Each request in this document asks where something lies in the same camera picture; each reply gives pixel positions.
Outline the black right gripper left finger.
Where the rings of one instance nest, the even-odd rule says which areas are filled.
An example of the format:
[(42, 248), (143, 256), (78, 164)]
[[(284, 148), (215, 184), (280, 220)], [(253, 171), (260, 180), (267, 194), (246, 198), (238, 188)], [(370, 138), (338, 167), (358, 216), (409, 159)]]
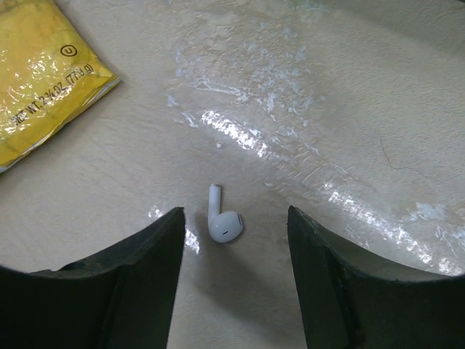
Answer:
[(185, 242), (176, 207), (59, 270), (1, 268), (3, 348), (165, 348)]

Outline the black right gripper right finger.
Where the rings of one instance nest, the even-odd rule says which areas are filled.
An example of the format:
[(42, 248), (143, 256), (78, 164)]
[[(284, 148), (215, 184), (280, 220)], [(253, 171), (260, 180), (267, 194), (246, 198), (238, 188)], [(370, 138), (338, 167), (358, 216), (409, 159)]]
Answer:
[(381, 257), (290, 206), (288, 245), (308, 348), (462, 348), (464, 277)]

